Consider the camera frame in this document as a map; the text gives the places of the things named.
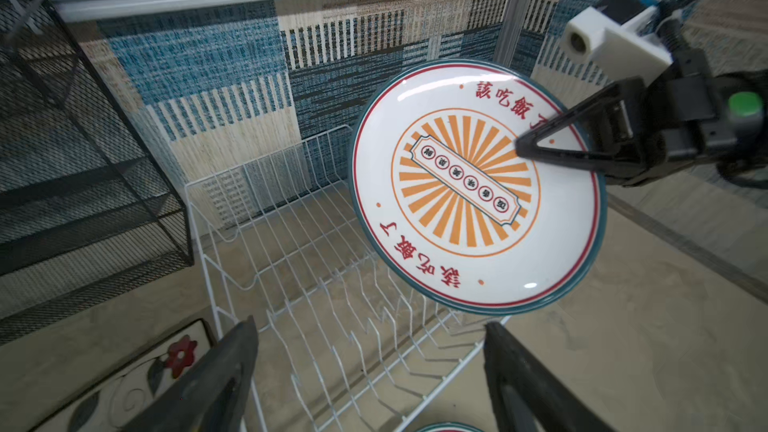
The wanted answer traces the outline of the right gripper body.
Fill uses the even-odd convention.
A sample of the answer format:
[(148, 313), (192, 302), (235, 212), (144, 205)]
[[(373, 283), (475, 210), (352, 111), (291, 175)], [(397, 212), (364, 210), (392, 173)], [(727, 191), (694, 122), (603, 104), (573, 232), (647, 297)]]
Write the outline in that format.
[(713, 164), (730, 183), (759, 183), (767, 167), (767, 71), (658, 78), (638, 77), (629, 90), (628, 126), (639, 171), (627, 183), (651, 183)]

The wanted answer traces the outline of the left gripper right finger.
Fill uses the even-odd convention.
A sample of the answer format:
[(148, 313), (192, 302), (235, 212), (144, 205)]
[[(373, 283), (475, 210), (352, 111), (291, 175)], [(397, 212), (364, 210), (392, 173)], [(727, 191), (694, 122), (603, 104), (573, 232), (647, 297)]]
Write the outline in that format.
[(484, 370), (500, 431), (610, 431), (502, 324), (485, 325)]

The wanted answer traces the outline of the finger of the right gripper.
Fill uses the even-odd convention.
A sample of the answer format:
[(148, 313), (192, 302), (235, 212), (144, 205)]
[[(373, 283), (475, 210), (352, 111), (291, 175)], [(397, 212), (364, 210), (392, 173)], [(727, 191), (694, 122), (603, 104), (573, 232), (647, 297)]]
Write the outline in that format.
[(566, 150), (518, 143), (517, 154), (525, 159), (601, 174), (608, 185), (629, 185), (645, 172), (644, 164), (619, 155)]
[[(646, 87), (640, 78), (616, 81), (566, 112), (521, 136), (523, 156), (642, 156)], [(573, 149), (557, 148), (554, 136), (576, 134)]]

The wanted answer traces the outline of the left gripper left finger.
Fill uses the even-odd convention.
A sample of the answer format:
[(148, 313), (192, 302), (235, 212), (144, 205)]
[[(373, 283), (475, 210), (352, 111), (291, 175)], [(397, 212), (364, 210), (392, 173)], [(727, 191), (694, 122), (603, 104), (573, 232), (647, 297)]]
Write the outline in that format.
[(238, 431), (258, 355), (254, 319), (238, 323), (126, 431)]

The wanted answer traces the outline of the white round plate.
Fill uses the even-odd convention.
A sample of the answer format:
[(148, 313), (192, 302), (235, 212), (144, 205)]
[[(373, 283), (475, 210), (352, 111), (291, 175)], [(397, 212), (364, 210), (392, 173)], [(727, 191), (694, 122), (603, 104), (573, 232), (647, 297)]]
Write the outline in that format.
[(605, 235), (604, 179), (517, 145), (564, 110), (490, 62), (438, 60), (390, 79), (360, 114), (348, 154), (355, 212), (382, 260), (468, 313), (521, 314), (571, 292)]
[(426, 425), (417, 430), (417, 432), (483, 432), (481, 429), (460, 423), (460, 422), (440, 422)]

